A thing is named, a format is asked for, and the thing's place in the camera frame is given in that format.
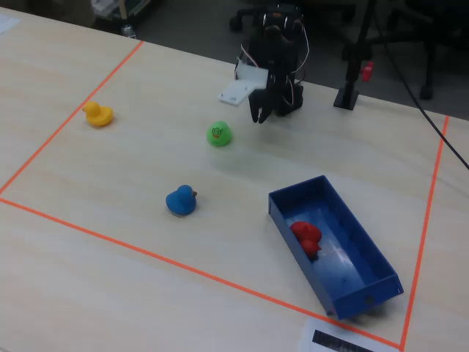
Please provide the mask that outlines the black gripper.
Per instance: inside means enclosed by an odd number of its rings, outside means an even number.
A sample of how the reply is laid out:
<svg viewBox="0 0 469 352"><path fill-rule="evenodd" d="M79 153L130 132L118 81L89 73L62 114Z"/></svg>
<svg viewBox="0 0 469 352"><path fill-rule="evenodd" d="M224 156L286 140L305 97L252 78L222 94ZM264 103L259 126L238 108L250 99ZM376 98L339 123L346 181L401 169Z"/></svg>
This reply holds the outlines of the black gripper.
<svg viewBox="0 0 469 352"><path fill-rule="evenodd" d="M257 26L252 31L252 59L268 71L265 86L248 96L253 122L263 123L278 108L280 96L293 96L292 26Z"/></svg>

